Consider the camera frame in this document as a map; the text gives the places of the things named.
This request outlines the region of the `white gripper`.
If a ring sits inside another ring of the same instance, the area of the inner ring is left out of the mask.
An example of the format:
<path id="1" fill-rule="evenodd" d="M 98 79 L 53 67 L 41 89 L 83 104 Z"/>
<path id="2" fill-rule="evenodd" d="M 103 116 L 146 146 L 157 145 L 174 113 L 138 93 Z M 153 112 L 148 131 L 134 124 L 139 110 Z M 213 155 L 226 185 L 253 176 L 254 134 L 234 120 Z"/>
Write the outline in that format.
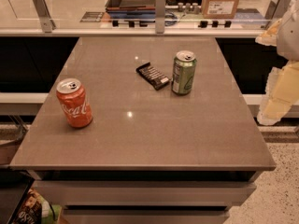
<path id="1" fill-rule="evenodd" d="M 264 46 L 277 46 L 278 55 L 289 60 L 282 68 L 269 73 L 257 120 L 262 125 L 279 122 L 299 100 L 299 0 L 255 38 Z"/>

